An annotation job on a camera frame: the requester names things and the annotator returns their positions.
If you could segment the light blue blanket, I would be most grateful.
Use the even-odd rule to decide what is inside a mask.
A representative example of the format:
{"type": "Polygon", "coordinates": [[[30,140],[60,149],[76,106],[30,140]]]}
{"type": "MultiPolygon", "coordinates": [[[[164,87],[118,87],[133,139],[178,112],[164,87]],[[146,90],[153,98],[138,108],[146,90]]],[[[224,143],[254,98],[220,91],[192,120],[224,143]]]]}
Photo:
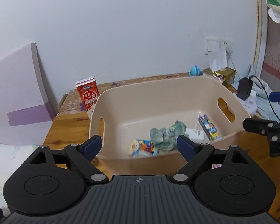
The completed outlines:
{"type": "Polygon", "coordinates": [[[253,65],[250,66],[248,77],[253,81],[252,90],[256,93],[256,115],[260,119],[280,122],[280,105],[269,101],[268,96],[272,90],[264,80],[256,77],[253,65]]]}

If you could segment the white round power strip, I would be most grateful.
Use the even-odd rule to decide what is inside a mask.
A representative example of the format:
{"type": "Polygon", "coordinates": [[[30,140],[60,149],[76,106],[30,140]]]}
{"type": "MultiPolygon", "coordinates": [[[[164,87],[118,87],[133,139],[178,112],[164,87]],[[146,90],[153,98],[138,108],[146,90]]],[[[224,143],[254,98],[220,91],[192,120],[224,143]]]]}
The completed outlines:
{"type": "Polygon", "coordinates": [[[253,96],[249,96],[246,100],[242,100],[236,96],[236,93],[232,93],[234,97],[242,104],[242,106],[247,110],[250,117],[256,115],[257,112],[257,104],[253,96]]]}

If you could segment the black power adapter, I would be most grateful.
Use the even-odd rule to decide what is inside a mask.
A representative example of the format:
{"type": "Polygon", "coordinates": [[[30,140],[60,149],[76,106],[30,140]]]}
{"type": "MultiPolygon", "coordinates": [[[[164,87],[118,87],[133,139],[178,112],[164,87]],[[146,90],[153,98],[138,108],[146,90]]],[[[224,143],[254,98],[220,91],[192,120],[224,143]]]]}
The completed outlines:
{"type": "Polygon", "coordinates": [[[247,77],[240,79],[236,96],[241,100],[247,100],[250,97],[253,81],[247,77]]]}

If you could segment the white pillow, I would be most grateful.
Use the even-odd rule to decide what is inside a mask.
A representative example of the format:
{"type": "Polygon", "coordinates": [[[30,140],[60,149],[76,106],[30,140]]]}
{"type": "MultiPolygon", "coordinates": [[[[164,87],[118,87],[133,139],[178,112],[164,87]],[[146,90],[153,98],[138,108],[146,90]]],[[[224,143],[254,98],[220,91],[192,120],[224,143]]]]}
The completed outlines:
{"type": "Polygon", "coordinates": [[[8,178],[37,149],[36,145],[11,146],[0,144],[0,208],[7,211],[3,186],[8,178]]]}

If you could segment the green crumpled cloth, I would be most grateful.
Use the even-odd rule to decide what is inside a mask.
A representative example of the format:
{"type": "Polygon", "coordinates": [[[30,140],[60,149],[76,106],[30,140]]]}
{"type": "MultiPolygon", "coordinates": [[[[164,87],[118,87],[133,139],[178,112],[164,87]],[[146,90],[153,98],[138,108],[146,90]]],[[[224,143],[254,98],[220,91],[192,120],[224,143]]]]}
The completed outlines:
{"type": "Polygon", "coordinates": [[[152,128],[150,130],[150,138],[154,147],[158,150],[168,152],[177,147],[177,139],[180,135],[189,136],[186,130],[187,126],[183,122],[176,121],[170,127],[161,129],[152,128]]]}

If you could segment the purple white headboard panel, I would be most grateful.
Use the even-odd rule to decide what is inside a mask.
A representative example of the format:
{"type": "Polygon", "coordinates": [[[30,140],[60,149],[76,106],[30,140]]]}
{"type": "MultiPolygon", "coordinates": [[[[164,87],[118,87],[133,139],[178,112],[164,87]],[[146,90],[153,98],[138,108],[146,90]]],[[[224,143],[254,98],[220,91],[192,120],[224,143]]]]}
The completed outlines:
{"type": "Polygon", "coordinates": [[[42,145],[55,114],[30,43],[0,61],[0,144],[42,145]]]}

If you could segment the floral wooden bed frame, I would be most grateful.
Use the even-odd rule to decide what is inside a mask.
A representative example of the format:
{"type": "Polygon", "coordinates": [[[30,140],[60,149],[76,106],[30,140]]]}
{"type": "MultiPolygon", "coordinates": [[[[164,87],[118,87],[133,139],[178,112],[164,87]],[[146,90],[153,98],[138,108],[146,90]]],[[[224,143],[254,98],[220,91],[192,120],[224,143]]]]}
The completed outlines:
{"type": "Polygon", "coordinates": [[[256,0],[256,74],[266,80],[273,91],[280,91],[280,24],[267,13],[266,0],[256,0]]]}

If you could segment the red milk carton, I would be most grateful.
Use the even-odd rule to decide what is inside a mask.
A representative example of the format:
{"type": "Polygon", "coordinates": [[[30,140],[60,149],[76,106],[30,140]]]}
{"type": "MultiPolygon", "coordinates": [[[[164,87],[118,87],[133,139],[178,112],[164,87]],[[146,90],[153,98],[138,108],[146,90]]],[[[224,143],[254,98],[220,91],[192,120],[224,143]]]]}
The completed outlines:
{"type": "Polygon", "coordinates": [[[95,78],[92,76],[77,81],[76,89],[84,105],[85,111],[92,111],[99,98],[99,90],[95,78]]]}

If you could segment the white wall socket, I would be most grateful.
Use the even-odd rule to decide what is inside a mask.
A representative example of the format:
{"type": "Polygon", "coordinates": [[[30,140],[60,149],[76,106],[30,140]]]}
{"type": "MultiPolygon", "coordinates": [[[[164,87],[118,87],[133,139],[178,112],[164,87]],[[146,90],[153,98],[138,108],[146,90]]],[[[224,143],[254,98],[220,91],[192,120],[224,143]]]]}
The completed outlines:
{"type": "Polygon", "coordinates": [[[226,47],[233,47],[233,40],[229,38],[206,38],[205,54],[216,52],[225,49],[226,47]]]}

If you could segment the gold tissue box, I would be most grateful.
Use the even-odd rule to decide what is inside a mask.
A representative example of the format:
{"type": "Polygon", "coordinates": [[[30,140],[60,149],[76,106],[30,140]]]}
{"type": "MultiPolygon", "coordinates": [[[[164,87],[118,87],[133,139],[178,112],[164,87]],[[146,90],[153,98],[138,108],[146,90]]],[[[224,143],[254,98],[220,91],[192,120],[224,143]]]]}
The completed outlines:
{"type": "Polygon", "coordinates": [[[225,67],[221,70],[213,72],[210,68],[206,68],[202,71],[202,75],[213,78],[219,83],[229,86],[234,83],[236,70],[225,67]]]}

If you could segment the round silver tin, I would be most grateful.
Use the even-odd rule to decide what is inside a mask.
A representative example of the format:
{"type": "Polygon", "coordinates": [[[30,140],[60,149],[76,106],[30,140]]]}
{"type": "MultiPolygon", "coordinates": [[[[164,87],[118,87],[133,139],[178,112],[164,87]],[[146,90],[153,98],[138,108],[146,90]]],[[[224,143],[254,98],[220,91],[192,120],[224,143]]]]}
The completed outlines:
{"type": "Polygon", "coordinates": [[[152,157],[153,153],[148,151],[138,151],[132,154],[132,157],[152,157]]]}

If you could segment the colourful cartoon snack packet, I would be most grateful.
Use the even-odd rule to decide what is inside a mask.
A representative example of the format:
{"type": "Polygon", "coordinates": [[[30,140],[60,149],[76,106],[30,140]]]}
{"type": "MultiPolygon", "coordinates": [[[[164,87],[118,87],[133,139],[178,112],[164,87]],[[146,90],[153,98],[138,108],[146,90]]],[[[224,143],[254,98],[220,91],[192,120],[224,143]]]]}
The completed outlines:
{"type": "Polygon", "coordinates": [[[153,153],[153,156],[158,154],[158,149],[151,141],[134,139],[131,141],[130,147],[128,149],[128,156],[132,157],[132,154],[138,151],[148,151],[153,153]]]}

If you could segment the beige plastic storage bin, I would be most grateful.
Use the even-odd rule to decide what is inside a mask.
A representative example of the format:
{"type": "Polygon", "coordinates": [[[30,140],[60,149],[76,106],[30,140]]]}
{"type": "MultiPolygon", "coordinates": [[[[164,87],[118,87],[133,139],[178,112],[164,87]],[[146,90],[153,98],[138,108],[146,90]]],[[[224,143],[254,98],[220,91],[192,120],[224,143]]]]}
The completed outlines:
{"type": "Polygon", "coordinates": [[[176,121],[198,129],[198,117],[203,114],[222,135],[213,142],[221,149],[229,147],[233,136],[243,130],[243,120],[249,117],[235,96],[215,79],[180,77],[104,91],[89,114],[89,134],[97,134],[103,122],[102,149],[97,159],[113,175],[173,175],[186,164],[178,150],[131,157],[129,146],[134,139],[148,140],[151,129],[169,127],[176,121]]]}

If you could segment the white small box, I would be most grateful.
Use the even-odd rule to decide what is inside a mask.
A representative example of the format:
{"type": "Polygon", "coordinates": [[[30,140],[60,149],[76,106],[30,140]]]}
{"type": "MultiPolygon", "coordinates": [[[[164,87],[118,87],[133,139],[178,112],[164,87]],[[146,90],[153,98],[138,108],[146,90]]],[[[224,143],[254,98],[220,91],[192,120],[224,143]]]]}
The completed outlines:
{"type": "Polygon", "coordinates": [[[189,136],[189,139],[195,143],[203,143],[204,142],[204,131],[203,130],[194,130],[187,128],[186,134],[189,136]]]}

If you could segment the blue toy figurine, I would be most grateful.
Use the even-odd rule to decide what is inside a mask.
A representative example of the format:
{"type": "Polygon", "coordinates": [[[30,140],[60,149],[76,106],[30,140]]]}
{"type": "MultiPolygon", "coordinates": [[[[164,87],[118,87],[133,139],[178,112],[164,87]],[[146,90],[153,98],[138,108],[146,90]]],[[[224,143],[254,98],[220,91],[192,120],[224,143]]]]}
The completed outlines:
{"type": "Polygon", "coordinates": [[[189,71],[189,76],[200,76],[200,74],[201,74],[201,69],[197,65],[192,67],[189,71]]]}

